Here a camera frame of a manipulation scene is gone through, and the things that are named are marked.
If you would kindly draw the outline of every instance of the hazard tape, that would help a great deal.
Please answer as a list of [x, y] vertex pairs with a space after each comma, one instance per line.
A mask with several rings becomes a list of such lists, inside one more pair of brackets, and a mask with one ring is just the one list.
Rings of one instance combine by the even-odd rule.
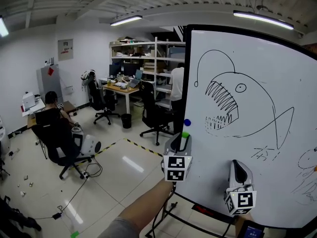
[[128, 141], [128, 142], [131, 143], [131, 144], [134, 144], [134, 145], [136, 145], [136, 146], [141, 147], [143, 150], [146, 150], [146, 151], [148, 151], [148, 152], [150, 152], [150, 153], [154, 153], [154, 154], [156, 154], [156, 155], [159, 155], [159, 156], [163, 157], [163, 155], [162, 155], [161, 153], [157, 153], [157, 152], [152, 151], [152, 150], [150, 150], [150, 149], [148, 149], [148, 148], [145, 148], [145, 147], [142, 146], [142, 145], [138, 145], [137, 143], [132, 142], [130, 139], [124, 138], [124, 140]]
[[[137, 143], [131, 141], [131, 140], [128, 139], [128, 138], [121, 138], [121, 139], [119, 139], [118, 141], [112, 143], [111, 145], [105, 147], [103, 150], [99, 151], [98, 153], [92, 154], [92, 156], [95, 157], [95, 156], [99, 155], [100, 153], [102, 153], [102, 152], [108, 150], [111, 146], [114, 146], [117, 142], [119, 142], [119, 141], [122, 140], [122, 139], [128, 141], [129, 143], [131, 143], [131, 144], [133, 144], [133, 145], [135, 145], [135, 146], [138, 146], [138, 147], [142, 148], [143, 150], [146, 150], [146, 151], [148, 151], [148, 152], [150, 152], [150, 153], [154, 153], [154, 154], [156, 154], [156, 155], [159, 155], [159, 156], [163, 157], [163, 155], [162, 155], [161, 153], [157, 153], [157, 152], [155, 152], [155, 151], [153, 151], [153, 150], [150, 150], [150, 149], [148, 149], [148, 148], [145, 148], [145, 147], [142, 146], [142, 145], [138, 145]], [[76, 164], [76, 166], [78, 167], [78, 166], [80, 166], [80, 165], [82, 165], [82, 164], [84, 164], [84, 163], [86, 163], [86, 162], [87, 162], [87, 160], [84, 160], [84, 161], [82, 161], [82, 162]]]

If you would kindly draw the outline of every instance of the round magnet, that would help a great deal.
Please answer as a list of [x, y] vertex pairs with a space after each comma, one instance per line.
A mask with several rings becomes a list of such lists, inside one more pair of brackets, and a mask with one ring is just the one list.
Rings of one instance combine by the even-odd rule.
[[184, 120], [184, 124], [185, 124], [186, 126], [190, 126], [190, 125], [192, 124], [192, 122], [191, 122], [189, 119], [185, 119], [185, 120]]

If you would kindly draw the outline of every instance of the white shirt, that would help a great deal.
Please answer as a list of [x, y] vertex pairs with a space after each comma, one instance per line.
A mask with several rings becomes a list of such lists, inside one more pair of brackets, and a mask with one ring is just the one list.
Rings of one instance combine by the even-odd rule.
[[169, 83], [172, 84], [172, 93], [170, 96], [171, 101], [178, 101], [182, 99], [183, 94], [183, 80], [184, 80], [184, 67], [175, 68], [172, 70]]

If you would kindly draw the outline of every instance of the ceiling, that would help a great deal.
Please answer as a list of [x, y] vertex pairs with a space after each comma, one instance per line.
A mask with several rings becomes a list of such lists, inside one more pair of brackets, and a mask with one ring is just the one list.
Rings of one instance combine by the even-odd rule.
[[169, 10], [232, 9], [255, 11], [294, 24], [302, 33], [317, 30], [317, 0], [0, 0], [0, 14], [10, 31], [56, 22], [59, 15], [107, 19]]

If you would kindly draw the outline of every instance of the green tape on floor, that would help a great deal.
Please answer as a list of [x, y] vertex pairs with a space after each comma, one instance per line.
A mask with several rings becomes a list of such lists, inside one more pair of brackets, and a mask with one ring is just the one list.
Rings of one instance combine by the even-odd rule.
[[76, 231], [75, 233], [73, 233], [72, 235], [70, 235], [70, 238], [75, 238], [75, 237], [78, 236], [78, 235], [79, 235], [79, 232]]

